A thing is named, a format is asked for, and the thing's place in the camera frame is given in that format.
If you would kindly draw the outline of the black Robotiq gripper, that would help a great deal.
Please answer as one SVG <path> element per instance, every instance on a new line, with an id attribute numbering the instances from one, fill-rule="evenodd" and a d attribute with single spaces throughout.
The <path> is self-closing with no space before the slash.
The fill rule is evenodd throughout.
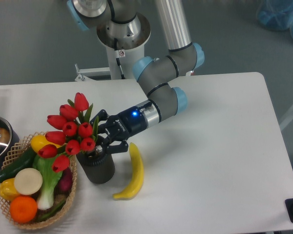
<path id="1" fill-rule="evenodd" d="M 102 136 L 98 136 L 95 146 L 97 154 L 118 154 L 128 151 L 128 140 L 130 137 L 144 131 L 147 121 L 138 109 L 127 109 L 117 115 L 108 118 L 106 110 L 101 109 L 91 120 L 92 127 L 98 126 L 100 121 L 105 121 L 105 133 L 110 141 L 121 141 L 118 145 L 110 145 Z"/>

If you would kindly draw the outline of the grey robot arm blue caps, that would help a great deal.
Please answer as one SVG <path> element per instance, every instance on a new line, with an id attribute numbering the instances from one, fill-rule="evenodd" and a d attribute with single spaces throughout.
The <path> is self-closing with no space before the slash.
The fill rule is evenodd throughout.
<path id="1" fill-rule="evenodd" d="M 147 99 L 116 115 L 101 110 L 96 119 L 101 138 L 98 155 L 126 152 L 127 140 L 184 111 L 188 100 L 184 91 L 169 82 L 198 68 L 205 55 L 192 42 L 182 2 L 158 0 L 156 7 L 164 30 L 169 54 L 159 60 L 144 55 L 150 36 L 148 20 L 137 11 L 134 0 L 70 0 L 67 6 L 82 30 L 97 29 L 97 36 L 109 55 L 112 78 L 135 79 Z"/>

